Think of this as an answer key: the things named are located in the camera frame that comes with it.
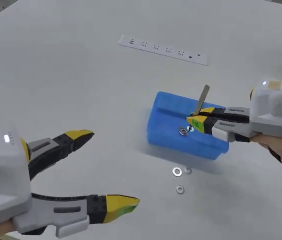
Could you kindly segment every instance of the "led light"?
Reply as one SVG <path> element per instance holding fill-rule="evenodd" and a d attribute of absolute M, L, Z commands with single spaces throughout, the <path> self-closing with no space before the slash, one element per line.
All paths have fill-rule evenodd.
<path fill-rule="evenodd" d="M 9 142 L 10 142 L 9 135 L 4 135 L 3 137 L 4 137 L 4 141 L 5 141 L 6 143 L 9 143 Z"/>

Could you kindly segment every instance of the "white tabletop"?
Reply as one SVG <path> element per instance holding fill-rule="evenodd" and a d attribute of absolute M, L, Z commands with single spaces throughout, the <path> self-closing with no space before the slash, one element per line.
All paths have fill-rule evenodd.
<path fill-rule="evenodd" d="M 121 35 L 209 56 L 209 66 L 118 45 Z M 28 141 L 95 136 L 38 175 L 33 192 L 123 194 L 138 208 L 69 240 L 282 239 L 282 165 L 254 143 L 216 161 L 151 146 L 158 91 L 249 107 L 263 77 L 282 80 L 282 5 L 263 0 L 19 0 L 0 13 L 0 123 Z M 188 165 L 176 178 L 172 168 Z M 176 193 L 182 185 L 185 193 Z M 55 239 L 49 227 L 40 239 Z M 34 239 L 20 236 L 22 240 Z"/>

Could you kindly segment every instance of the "power strip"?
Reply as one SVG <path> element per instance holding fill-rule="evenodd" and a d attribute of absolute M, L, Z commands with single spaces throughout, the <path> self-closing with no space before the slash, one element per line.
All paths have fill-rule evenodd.
<path fill-rule="evenodd" d="M 201 53 L 190 53 L 183 51 L 180 48 L 174 48 L 171 46 L 154 44 L 145 40 L 136 39 L 134 37 L 122 36 L 119 40 L 121 46 L 146 51 L 149 53 L 159 54 L 162 56 L 180 59 L 187 62 L 208 65 L 208 57 Z"/>

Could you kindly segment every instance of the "green label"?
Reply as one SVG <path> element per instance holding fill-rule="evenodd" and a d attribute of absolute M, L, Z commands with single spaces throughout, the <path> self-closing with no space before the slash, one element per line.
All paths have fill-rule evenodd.
<path fill-rule="evenodd" d="M 198 120 L 192 119 L 192 126 L 201 133 L 205 133 L 205 126 L 203 122 L 199 122 Z"/>

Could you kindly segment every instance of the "blue plastic box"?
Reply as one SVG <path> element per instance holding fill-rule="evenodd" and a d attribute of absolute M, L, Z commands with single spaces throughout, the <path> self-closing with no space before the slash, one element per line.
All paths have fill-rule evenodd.
<path fill-rule="evenodd" d="M 180 152 L 215 160 L 229 150 L 229 143 L 198 131 L 183 136 L 180 127 L 189 124 L 186 118 L 194 111 L 197 100 L 158 92 L 147 123 L 147 140 L 150 144 L 178 150 Z M 204 103 L 203 108 L 223 106 Z"/>

